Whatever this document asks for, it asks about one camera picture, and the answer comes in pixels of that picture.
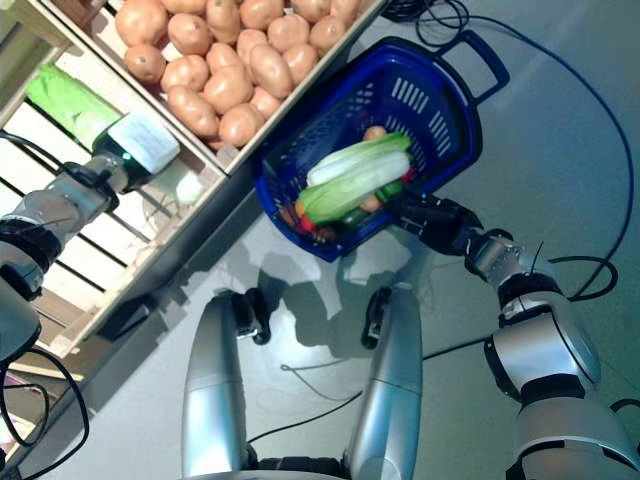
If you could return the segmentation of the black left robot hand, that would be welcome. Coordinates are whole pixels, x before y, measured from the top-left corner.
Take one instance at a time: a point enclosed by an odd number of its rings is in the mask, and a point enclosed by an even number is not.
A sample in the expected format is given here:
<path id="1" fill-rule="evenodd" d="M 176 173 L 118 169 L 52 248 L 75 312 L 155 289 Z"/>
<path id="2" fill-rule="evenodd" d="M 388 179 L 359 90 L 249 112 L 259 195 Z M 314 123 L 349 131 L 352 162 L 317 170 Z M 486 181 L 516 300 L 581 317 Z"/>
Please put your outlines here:
<path id="1" fill-rule="evenodd" d="M 148 184 L 179 152 L 179 142 L 162 124 L 134 112 L 108 126 L 92 144 L 93 154 L 114 159 L 116 171 L 124 175 L 118 193 Z"/>

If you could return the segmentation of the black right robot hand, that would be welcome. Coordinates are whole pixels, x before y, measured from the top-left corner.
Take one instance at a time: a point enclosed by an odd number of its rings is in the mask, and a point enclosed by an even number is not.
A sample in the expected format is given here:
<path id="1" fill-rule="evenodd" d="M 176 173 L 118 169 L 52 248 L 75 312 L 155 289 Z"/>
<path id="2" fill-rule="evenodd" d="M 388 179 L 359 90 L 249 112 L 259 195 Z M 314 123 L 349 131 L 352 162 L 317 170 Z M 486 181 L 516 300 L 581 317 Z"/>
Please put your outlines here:
<path id="1" fill-rule="evenodd" d="M 430 249 L 447 256 L 464 256 L 471 241 L 484 231 L 479 218 L 455 201 L 433 195 L 401 193 L 386 203 L 396 226 L 415 235 Z"/>

